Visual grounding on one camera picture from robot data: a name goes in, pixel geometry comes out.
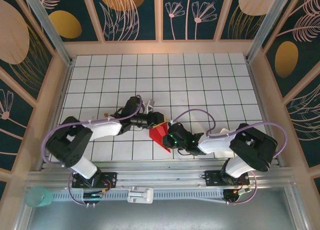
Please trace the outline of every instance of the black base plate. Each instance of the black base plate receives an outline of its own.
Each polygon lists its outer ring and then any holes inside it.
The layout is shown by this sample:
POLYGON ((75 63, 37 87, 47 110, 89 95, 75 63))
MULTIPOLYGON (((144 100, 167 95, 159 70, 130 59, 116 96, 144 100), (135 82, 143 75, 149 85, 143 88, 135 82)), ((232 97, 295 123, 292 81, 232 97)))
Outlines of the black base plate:
MULTIPOLYGON (((100 181, 96 184, 95 188, 106 188, 105 183, 102 181, 104 181, 108 185, 108 187, 109 187, 109 182, 111 182, 111 188, 115 188, 116 187, 115 185, 117 183, 117 173, 102 172, 100 176, 100 181)), ((72 182, 72 188, 89 188, 89 187, 81 183, 81 181, 75 181, 75 182, 72 182)))
MULTIPOLYGON (((241 178, 246 185, 250 185, 249 178, 247 177, 246 179, 246 176, 248 176, 248 173, 242 174, 239 178, 241 178)), ((230 186, 222 180, 220 171, 205 171, 202 178, 205 180, 207 186, 230 186)), ((241 186, 242 184, 243 183, 238 179, 233 186, 241 186)))

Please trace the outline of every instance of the teal plastic cup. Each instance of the teal plastic cup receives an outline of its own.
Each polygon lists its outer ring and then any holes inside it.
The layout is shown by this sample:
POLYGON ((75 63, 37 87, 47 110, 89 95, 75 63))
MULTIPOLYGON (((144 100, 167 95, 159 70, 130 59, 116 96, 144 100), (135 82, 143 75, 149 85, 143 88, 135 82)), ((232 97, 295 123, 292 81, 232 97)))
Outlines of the teal plastic cup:
POLYGON ((47 206, 54 200, 54 194, 43 186, 32 187, 25 195, 24 201, 28 206, 47 206))

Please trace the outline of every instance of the decorative wallpaper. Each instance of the decorative wallpaper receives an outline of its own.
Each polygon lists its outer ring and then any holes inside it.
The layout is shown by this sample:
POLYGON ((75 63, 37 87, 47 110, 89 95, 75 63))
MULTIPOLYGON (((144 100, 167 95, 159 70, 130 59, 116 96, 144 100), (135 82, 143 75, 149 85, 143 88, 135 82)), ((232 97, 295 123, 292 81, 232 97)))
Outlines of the decorative wallpaper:
POLYGON ((315 178, 315 179, 314 179, 314 183, 315 183, 316 188, 317 188, 317 190, 318 190, 318 193, 319 193, 319 195, 320 195, 320 177, 315 178))
POLYGON ((2 195, 4 194, 6 184, 7 183, 5 181, 0 181, 0 201, 1 201, 2 195))
POLYGON ((266 36, 264 42, 262 43, 262 47, 264 48, 267 44, 267 42, 269 41, 271 35, 273 34, 273 30, 274 28, 278 25, 279 21, 281 20, 282 16, 284 15, 284 13, 286 12, 288 6, 290 5, 292 0, 287 0, 286 4, 284 5, 281 13, 279 14, 277 20, 275 21, 274 25, 272 26, 272 28, 270 29, 269 34, 266 36))
POLYGON ((11 171, 33 107, 0 80, 0 168, 11 171))
POLYGON ((299 0, 266 56, 285 96, 320 61, 320 0, 299 0))
POLYGON ((52 55, 15 0, 0 9, 0 67, 36 99, 52 55))
POLYGON ((93 0, 106 41, 155 40, 155 0, 93 0))
POLYGON ((274 0, 232 0, 222 40, 253 40, 274 0))
POLYGON ((163 0, 164 40, 212 40, 224 0, 163 0))
POLYGON ((40 1, 64 42, 98 40, 85 0, 40 1))
POLYGON ((286 106, 309 167, 320 164, 320 75, 286 106))

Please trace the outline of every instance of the white grid mat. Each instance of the white grid mat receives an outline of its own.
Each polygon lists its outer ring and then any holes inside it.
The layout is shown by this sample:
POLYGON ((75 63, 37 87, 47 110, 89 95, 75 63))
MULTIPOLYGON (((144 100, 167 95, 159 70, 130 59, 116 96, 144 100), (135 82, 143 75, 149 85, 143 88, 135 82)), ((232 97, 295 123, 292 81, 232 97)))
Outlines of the white grid mat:
MULTIPOLYGON (((206 110, 216 120, 214 133, 262 120, 243 54, 143 54, 77 56, 60 123, 68 116, 80 121, 103 119, 104 113, 113 114, 136 94, 144 101, 154 99, 154 111, 167 120, 188 109, 206 110)), ((180 122, 192 133, 213 126, 206 114, 197 111, 185 114, 180 122)), ((265 132, 263 126, 258 129, 265 132)), ((84 155, 93 162, 234 156, 168 153, 151 141, 148 130, 138 128, 97 139, 84 155)))

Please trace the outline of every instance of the red block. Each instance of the red block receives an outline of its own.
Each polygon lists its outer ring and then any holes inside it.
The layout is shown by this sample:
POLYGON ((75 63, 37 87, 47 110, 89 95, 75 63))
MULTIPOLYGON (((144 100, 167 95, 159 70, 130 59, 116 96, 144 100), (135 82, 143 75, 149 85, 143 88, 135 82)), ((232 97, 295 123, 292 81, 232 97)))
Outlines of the red block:
POLYGON ((168 135, 168 123, 163 123, 156 128, 152 128, 149 130, 149 137, 158 143, 160 146, 162 146, 165 150, 171 153, 171 150, 168 148, 165 148, 165 146, 162 144, 162 138, 168 135))

